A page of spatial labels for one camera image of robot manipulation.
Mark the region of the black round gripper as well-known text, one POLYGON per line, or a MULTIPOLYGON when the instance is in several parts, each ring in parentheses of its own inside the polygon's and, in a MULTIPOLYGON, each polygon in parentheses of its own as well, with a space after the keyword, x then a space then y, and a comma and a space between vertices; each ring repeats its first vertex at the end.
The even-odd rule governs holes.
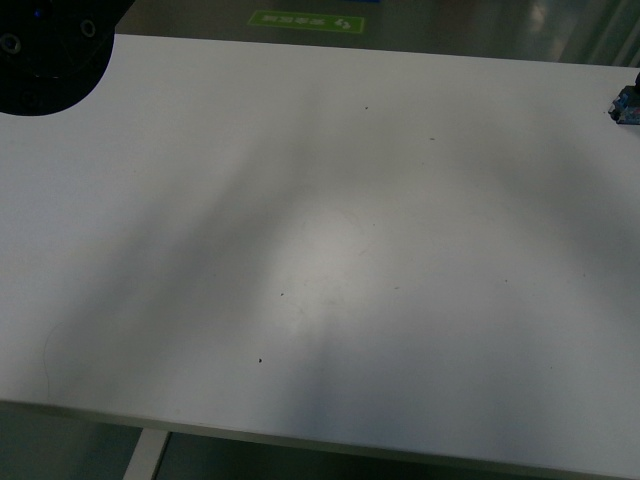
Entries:
POLYGON ((1 111, 46 116, 85 99, 109 65, 129 0, 1 2, 1 111))

